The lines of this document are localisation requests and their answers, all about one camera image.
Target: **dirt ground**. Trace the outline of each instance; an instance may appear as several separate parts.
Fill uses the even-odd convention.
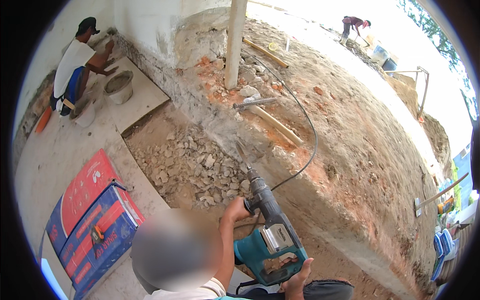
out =
[[[286,35],[254,20],[246,20],[244,36],[264,48],[275,41],[279,45],[276,55],[290,65],[281,69],[260,52],[244,46],[267,67],[275,69],[314,123],[319,135],[318,152],[304,175],[323,197],[346,208],[356,222],[368,229],[371,247],[400,266],[393,269],[399,276],[417,282],[423,293],[420,298],[432,294],[429,277],[434,264],[432,233],[436,213],[427,206],[425,217],[416,219],[413,200],[428,198],[435,194],[436,187],[402,127],[381,101],[328,57],[295,40],[291,40],[289,52],[285,52]],[[292,154],[292,165],[302,166],[312,151],[311,128],[285,89],[272,88],[272,82],[277,80],[255,67],[248,55],[242,56],[240,85],[233,91],[223,88],[223,71],[216,70],[209,61],[197,66],[197,75],[210,82],[204,87],[206,97],[211,103],[231,109],[233,103],[243,100],[238,90],[247,83],[257,88],[262,97],[276,96],[278,101],[264,109],[291,128],[305,145],[297,148],[276,131],[264,132],[272,144]],[[262,124],[249,112],[239,114],[237,121],[244,119]],[[233,196],[249,195],[250,191],[242,185],[242,165],[222,153],[170,103],[135,128],[126,143],[170,207],[199,210],[218,222]],[[288,188],[281,187],[279,192],[288,193]],[[395,299],[335,247],[310,236],[309,230],[325,220],[343,225],[342,220],[331,220],[310,201],[296,199],[284,206],[307,253],[315,258],[310,279],[343,277],[356,286],[354,299]],[[252,222],[245,220],[239,225]],[[250,226],[237,229],[235,238],[250,230]]]

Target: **white pillar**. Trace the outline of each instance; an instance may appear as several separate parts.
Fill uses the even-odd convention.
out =
[[[243,23],[247,11],[247,0],[232,0],[228,21],[227,64],[225,66],[225,88],[237,87]]]

